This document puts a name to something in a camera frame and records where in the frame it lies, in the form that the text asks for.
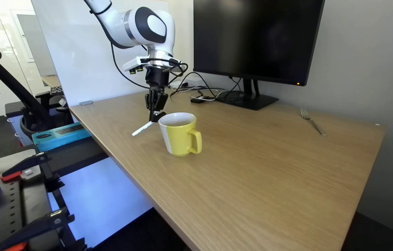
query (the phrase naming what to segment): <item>yellow mug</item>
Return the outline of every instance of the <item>yellow mug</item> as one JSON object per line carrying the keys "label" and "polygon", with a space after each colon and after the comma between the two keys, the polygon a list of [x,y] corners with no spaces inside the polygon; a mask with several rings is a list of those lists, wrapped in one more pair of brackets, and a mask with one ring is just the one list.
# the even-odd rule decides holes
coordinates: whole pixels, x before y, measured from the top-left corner
{"label": "yellow mug", "polygon": [[195,130],[196,117],[191,113],[170,113],[159,119],[157,124],[164,138],[167,151],[174,156],[200,154],[202,137]]}

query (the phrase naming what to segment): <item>white wall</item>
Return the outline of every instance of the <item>white wall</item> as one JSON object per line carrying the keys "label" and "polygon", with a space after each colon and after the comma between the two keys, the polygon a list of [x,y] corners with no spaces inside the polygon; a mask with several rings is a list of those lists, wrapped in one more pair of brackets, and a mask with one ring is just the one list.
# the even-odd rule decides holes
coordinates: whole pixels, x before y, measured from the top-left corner
{"label": "white wall", "polygon": [[[33,0],[33,4],[69,105],[138,91],[115,73],[108,43],[85,3]],[[168,9],[177,23],[175,56],[192,62],[192,2],[127,0],[121,4],[114,0],[114,4],[121,10],[138,4]],[[117,59],[124,63],[139,53],[138,49],[118,50]],[[231,87],[224,77],[206,77],[212,85]],[[326,0],[308,85],[262,84],[262,92],[387,129],[359,212],[393,228],[393,2]]]}
{"label": "white wall", "polygon": [[[36,95],[46,88],[30,55],[25,49],[23,38],[18,30],[16,14],[33,13],[29,0],[0,0],[0,64],[10,71],[30,94]],[[0,81],[0,116],[4,115],[4,105],[16,102],[16,96]]]}

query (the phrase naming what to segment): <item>electronic equipment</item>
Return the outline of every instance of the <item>electronic equipment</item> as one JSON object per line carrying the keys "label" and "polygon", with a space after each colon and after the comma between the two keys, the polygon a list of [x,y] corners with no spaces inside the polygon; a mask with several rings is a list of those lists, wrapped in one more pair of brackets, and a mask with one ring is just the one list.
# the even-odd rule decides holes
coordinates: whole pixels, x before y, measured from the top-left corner
{"label": "electronic equipment", "polygon": [[193,70],[244,80],[220,102],[253,110],[276,102],[259,95],[258,80],[306,85],[323,2],[193,0]]}

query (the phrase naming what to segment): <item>white stick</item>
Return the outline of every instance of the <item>white stick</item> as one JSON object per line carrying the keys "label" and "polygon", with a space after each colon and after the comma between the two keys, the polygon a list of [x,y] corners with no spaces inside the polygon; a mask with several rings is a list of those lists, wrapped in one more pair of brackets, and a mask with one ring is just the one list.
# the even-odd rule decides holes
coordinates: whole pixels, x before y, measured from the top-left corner
{"label": "white stick", "polygon": [[134,131],[134,133],[131,134],[131,137],[135,137],[135,136],[141,134],[141,131],[149,129],[149,126],[152,126],[152,124],[153,124],[152,122],[147,122],[146,124],[143,124],[142,127],[139,127],[136,131]]}

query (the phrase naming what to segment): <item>gray wall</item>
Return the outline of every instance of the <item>gray wall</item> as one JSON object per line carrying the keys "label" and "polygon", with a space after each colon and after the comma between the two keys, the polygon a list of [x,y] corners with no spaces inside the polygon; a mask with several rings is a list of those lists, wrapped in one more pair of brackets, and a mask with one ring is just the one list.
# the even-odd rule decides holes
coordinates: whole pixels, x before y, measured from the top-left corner
{"label": "gray wall", "polygon": [[260,88],[288,103],[386,127],[358,211],[393,229],[393,0],[326,0],[308,85]]}

